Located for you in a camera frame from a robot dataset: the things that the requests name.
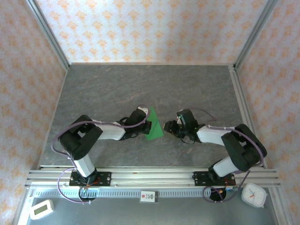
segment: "small label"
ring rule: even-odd
[[[157,203],[158,202],[158,192],[157,191],[141,191],[142,203]]]

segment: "black mounting plate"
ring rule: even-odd
[[[196,171],[192,178],[195,181],[195,186],[235,186],[235,179],[233,174],[228,174],[216,182],[213,182],[209,176],[208,171]]]
[[[77,171],[72,171],[71,173],[71,179],[69,186],[86,186],[84,183],[81,182],[80,175],[78,174]],[[112,179],[112,173],[111,172],[97,172],[96,179],[100,179],[100,182],[97,184],[93,184],[94,187],[109,187],[111,184],[111,179]]]

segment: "green triangle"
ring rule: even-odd
[[[158,121],[158,117],[155,113],[154,108],[150,107],[150,110],[151,110],[150,116],[148,117],[147,121],[152,122],[152,124],[151,124],[151,130],[150,130],[149,134],[146,135],[146,138],[148,141],[164,136],[164,132],[160,126],[160,123]]]

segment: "robotic arm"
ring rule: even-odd
[[[147,114],[147,108],[138,107],[129,117],[114,122],[113,124],[116,124],[116,126],[107,123],[101,125],[87,123],[78,125],[60,136],[59,142],[74,161],[80,180],[83,180],[86,184],[91,184],[99,178],[98,172],[88,155],[97,140],[113,139],[123,141],[137,137],[140,133],[149,134],[150,121],[135,126],[135,124],[142,122]],[[92,119],[87,115],[82,115],[73,124],[81,121],[92,121]]]
[[[267,155],[265,147],[245,124],[231,128],[198,124],[189,109],[177,112],[177,120],[166,122],[164,130],[180,139],[188,136],[194,142],[225,146],[229,156],[209,167],[208,176],[213,182],[236,171],[246,172]]]

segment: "orange patterned wall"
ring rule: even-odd
[[[234,63],[267,0],[37,0],[70,62]]]
[[[24,0],[1,1],[0,40],[0,224],[11,224],[65,71]]]
[[[300,224],[300,4],[281,0],[239,71],[269,165],[280,169]]]

